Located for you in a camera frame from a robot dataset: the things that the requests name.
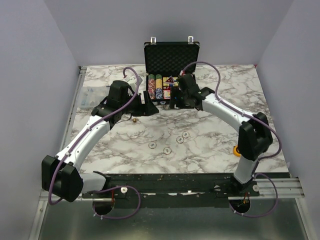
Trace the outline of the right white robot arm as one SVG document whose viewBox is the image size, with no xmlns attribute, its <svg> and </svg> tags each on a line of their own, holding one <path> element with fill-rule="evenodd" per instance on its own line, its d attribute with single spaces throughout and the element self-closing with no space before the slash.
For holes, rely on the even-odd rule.
<svg viewBox="0 0 320 240">
<path fill-rule="evenodd" d="M 199 88 L 192 74 L 177 79 L 178 86 L 171 88 L 170 104 L 181 108 L 194 108 L 215 115 L 238 133 L 240 159 L 233 173 L 230 191 L 241 196 L 248 190 L 248 182 L 258 166 L 259 157 L 273 143 L 271 129 L 265 114 L 253 114 L 223 100 L 216 91 Z"/>
</svg>

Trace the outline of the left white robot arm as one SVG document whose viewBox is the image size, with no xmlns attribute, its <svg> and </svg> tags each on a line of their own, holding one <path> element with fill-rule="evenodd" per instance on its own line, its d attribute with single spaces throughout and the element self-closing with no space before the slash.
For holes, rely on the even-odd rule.
<svg viewBox="0 0 320 240">
<path fill-rule="evenodd" d="M 42 160 L 42 189 L 68 202 L 88 192 L 95 192 L 101 198 L 107 197 L 111 185 L 104 174 L 80 174 L 84 160 L 123 115 L 147 117 L 157 113 L 159 110 L 148 91 L 137 93 L 126 81 L 115 80 L 109 87 L 108 95 L 93 108 L 78 135 L 55 156 L 47 155 Z"/>
</svg>

